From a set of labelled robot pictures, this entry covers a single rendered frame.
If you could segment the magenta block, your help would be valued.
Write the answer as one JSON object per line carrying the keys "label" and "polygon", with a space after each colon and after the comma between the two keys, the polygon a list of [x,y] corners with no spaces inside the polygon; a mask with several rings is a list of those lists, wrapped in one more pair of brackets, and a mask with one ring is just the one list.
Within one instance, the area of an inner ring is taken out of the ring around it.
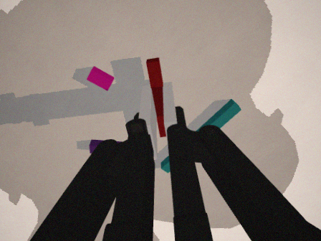
{"label": "magenta block", "polygon": [[114,80],[114,77],[94,66],[91,69],[87,80],[105,90],[108,90]]}

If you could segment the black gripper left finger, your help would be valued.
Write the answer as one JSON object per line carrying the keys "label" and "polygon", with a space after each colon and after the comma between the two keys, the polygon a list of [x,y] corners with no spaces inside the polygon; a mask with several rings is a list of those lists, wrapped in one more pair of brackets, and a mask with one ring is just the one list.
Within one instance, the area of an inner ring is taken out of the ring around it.
{"label": "black gripper left finger", "polygon": [[114,201],[102,241],[153,241],[158,152],[150,85],[142,87],[140,111],[125,127],[128,139],[97,145],[30,241],[95,241]]}

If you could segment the dark purple rod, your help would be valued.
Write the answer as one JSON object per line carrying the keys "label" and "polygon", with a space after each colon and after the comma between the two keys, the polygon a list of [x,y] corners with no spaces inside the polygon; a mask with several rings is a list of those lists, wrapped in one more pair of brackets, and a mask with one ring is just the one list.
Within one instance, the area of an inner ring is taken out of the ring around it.
{"label": "dark purple rod", "polygon": [[91,140],[91,142],[90,142],[90,153],[92,153],[95,150],[95,148],[97,147],[97,145],[99,143],[101,143],[101,142],[102,142],[102,140]]}

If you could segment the turquoise rod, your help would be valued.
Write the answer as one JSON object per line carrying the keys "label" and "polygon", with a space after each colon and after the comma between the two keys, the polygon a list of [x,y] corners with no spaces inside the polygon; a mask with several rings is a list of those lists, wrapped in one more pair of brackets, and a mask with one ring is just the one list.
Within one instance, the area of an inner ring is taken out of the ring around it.
{"label": "turquoise rod", "polygon": [[[202,126],[215,125],[221,128],[228,121],[230,121],[240,110],[241,108],[239,107],[239,105],[231,99],[211,118],[209,118]],[[161,162],[161,169],[167,173],[170,172],[169,156]]]}

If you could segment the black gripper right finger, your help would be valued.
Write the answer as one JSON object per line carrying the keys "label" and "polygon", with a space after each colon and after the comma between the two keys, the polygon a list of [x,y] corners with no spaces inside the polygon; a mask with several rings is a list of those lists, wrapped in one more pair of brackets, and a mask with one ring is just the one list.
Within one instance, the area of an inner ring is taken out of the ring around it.
{"label": "black gripper right finger", "polygon": [[251,241],[321,241],[321,230],[290,204],[219,127],[187,128],[182,107],[175,107],[172,82],[163,83],[163,118],[175,241],[213,241],[195,162],[202,164]]}

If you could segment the dark red rod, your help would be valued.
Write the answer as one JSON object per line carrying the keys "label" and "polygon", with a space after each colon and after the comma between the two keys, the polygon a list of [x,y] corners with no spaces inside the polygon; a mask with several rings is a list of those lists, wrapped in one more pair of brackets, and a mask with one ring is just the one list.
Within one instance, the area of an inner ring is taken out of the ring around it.
{"label": "dark red rod", "polygon": [[161,65],[159,57],[147,59],[148,76],[150,87],[153,93],[155,111],[157,115],[158,130],[160,137],[166,137],[166,131],[163,118],[163,78],[161,74]]}

